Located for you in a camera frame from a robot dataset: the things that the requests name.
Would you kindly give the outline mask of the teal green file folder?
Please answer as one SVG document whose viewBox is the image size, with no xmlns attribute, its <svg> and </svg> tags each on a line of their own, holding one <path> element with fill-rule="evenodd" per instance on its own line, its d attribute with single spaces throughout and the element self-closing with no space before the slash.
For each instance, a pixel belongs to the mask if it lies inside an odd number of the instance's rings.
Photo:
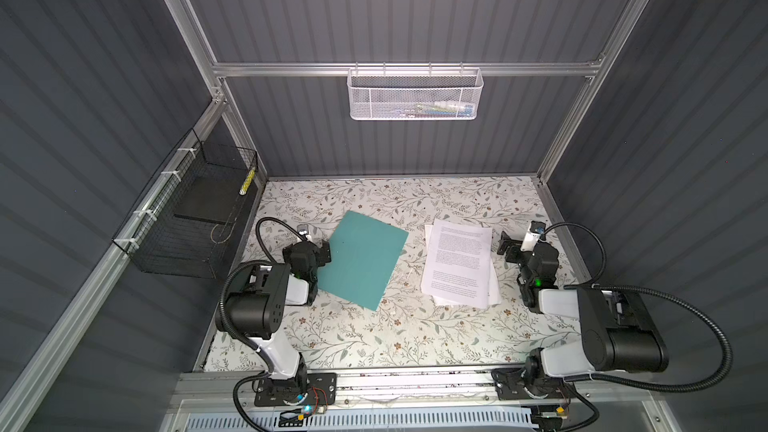
<svg viewBox="0 0 768 432">
<path fill-rule="evenodd" d="M 319 269 L 319 289 L 365 309 L 378 309 L 408 232 L 348 211 L 330 237 L 331 261 Z"/>
</svg>

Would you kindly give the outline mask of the white printed paper sheet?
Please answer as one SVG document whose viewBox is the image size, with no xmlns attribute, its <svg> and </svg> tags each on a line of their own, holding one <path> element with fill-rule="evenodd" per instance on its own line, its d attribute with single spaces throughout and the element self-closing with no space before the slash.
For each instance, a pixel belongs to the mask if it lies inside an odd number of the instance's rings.
<svg viewBox="0 0 768 432">
<path fill-rule="evenodd" d="M 427 242 L 421 291 L 458 305 L 490 305 L 490 228 L 435 220 Z"/>
</svg>

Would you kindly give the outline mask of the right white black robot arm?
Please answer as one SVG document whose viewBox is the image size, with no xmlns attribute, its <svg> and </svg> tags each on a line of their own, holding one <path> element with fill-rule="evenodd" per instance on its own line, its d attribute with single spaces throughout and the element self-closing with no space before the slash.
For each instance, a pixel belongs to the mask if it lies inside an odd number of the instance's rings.
<svg viewBox="0 0 768 432">
<path fill-rule="evenodd" d="M 557 287 L 559 251 L 541 239 L 543 231 L 535 222 L 521 240 L 502 233 L 497 253 L 518 266 L 524 306 L 536 314 L 577 319 L 580 339 L 536 348 L 523 365 L 494 371 L 499 397 L 545 399 L 564 390 L 564 378 L 580 374 L 666 370 L 666 345 L 640 295 L 589 285 Z"/>
</svg>

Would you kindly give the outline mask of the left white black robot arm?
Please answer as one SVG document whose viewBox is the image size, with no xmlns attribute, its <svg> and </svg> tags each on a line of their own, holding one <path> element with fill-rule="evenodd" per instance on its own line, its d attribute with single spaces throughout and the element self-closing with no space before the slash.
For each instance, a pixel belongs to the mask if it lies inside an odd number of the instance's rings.
<svg viewBox="0 0 768 432">
<path fill-rule="evenodd" d="M 288 308 L 313 304 L 318 271 L 331 262 L 331 248 L 325 240 L 301 240 L 283 249 L 283 259 L 240 264 L 225 281 L 215 323 L 265 364 L 251 383 L 256 407 L 302 407 L 309 413 L 335 402 L 337 375 L 310 372 L 282 322 Z"/>
</svg>

